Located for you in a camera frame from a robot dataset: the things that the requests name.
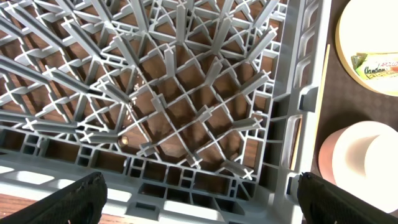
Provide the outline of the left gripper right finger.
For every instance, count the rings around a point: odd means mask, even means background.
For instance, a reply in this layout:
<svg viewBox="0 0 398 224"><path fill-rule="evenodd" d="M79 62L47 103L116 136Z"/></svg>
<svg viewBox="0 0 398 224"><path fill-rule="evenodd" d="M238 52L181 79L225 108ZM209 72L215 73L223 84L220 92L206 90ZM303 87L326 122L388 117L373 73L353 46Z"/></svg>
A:
<svg viewBox="0 0 398 224"><path fill-rule="evenodd" d="M397 218L311 173L300 174L297 198L307 223L397 224Z"/></svg>

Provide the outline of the green snack wrapper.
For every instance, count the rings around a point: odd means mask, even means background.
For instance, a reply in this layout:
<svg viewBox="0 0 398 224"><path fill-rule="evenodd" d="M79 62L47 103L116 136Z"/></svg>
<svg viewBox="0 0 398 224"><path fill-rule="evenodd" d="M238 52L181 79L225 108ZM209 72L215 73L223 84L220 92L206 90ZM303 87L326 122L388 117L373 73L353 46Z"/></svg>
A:
<svg viewBox="0 0 398 224"><path fill-rule="evenodd" d="M351 56L351 63L362 80L397 77L397 53L357 53Z"/></svg>

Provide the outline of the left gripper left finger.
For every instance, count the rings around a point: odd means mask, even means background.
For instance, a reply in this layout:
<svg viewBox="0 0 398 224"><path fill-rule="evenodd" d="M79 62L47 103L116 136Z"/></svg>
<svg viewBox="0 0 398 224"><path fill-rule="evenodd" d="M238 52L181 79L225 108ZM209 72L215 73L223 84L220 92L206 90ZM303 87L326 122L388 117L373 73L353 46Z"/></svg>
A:
<svg viewBox="0 0 398 224"><path fill-rule="evenodd" d="M3 224L99 223L108 188L93 172L32 205L1 219Z"/></svg>

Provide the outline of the pink white bowl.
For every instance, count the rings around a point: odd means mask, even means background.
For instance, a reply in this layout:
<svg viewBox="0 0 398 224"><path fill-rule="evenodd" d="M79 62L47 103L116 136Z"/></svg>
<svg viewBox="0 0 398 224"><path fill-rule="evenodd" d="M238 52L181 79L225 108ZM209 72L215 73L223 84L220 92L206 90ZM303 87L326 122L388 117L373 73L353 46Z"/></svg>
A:
<svg viewBox="0 0 398 224"><path fill-rule="evenodd" d="M397 210L397 131L362 121L335 131L323 142L322 177L386 213Z"/></svg>

